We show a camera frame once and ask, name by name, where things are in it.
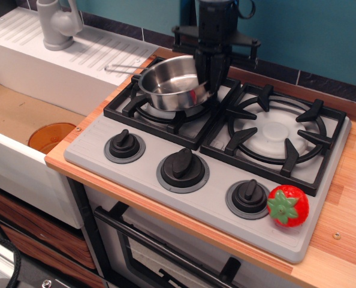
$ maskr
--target cable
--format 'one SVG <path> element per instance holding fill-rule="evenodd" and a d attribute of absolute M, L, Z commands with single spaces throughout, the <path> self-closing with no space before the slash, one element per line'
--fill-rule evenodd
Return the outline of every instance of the cable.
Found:
<path fill-rule="evenodd" d="M 237 5 L 237 1 L 235 1 L 235 7 L 236 7 L 236 9 L 237 9 L 237 11 L 238 11 L 238 16 L 239 16 L 239 18 L 241 18 L 241 19 L 250 19 L 252 16 L 254 16 L 254 14 L 255 14 L 255 10 L 256 10 L 256 8 L 255 8 L 255 3 L 254 3 L 254 1 L 253 0 L 250 0 L 250 2 L 251 2 L 251 11 L 250 11 L 250 13 L 247 15 L 247 16 L 244 16 L 244 15 L 242 15 L 242 13 L 240 12 L 240 10 L 238 9 L 238 5 Z"/>
<path fill-rule="evenodd" d="M 10 278 L 9 283 L 7 284 L 6 288 L 15 288 L 18 280 L 18 274 L 21 269 L 21 254 L 17 247 L 11 243 L 9 240 L 1 239 L 0 244 L 5 246 L 9 250 L 11 250 L 14 254 L 14 271 Z"/>

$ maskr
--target teal wall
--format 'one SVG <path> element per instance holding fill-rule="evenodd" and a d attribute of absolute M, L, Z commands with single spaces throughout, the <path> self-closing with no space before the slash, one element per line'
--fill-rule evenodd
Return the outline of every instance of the teal wall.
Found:
<path fill-rule="evenodd" d="M 258 57 L 356 85 L 356 0 L 254 0 L 239 31 L 262 42 Z M 77 0 L 80 10 L 172 35 L 189 0 Z M 240 0 L 242 12 L 249 1 Z"/>
<path fill-rule="evenodd" d="M 255 3 L 239 31 L 262 41 L 260 58 L 356 85 L 356 0 Z"/>

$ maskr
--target wooden drawer front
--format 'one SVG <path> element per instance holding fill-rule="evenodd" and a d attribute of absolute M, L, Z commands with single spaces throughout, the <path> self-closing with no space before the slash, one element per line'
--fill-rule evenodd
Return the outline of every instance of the wooden drawer front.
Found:
<path fill-rule="evenodd" d="M 0 193 L 0 215 L 51 246 L 70 256 L 85 267 L 95 269 L 85 239 L 24 208 Z"/>
<path fill-rule="evenodd" d="M 104 288 L 101 279 L 33 239 L 1 224 L 10 241 L 23 253 L 93 288 Z"/>

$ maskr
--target wooden countertop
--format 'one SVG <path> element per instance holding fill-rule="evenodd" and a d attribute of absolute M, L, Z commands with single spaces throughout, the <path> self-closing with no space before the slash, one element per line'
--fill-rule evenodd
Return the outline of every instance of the wooden countertop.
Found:
<path fill-rule="evenodd" d="M 175 53 L 158 49 L 153 55 L 169 58 Z M 342 100 L 310 89 L 290 85 L 243 70 L 231 69 L 230 77 L 263 86 L 272 84 L 275 90 L 313 101 L 322 99 L 325 105 L 346 111 L 352 121 L 348 141 L 339 161 L 319 221 L 312 236 L 306 257 L 301 263 L 291 264 L 255 248 L 233 236 L 218 231 L 191 217 L 137 194 L 117 183 L 70 164 L 64 150 L 79 135 L 74 130 L 55 149 L 46 155 L 47 165 L 58 172 L 144 211 L 187 233 L 207 241 L 241 259 L 267 269 L 304 287 L 356 287 L 356 103 Z M 126 80 L 101 103 L 79 128 L 84 130 L 103 108 L 129 83 Z M 333 235 L 339 233 L 336 240 Z"/>

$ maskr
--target white faucet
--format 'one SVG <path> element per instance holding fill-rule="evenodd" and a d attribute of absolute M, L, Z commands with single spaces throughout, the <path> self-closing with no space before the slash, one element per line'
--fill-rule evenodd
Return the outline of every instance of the white faucet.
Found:
<path fill-rule="evenodd" d="M 72 45 L 73 36 L 83 28 L 76 0 L 68 0 L 71 12 L 63 12 L 59 0 L 37 0 L 44 45 L 52 51 Z"/>

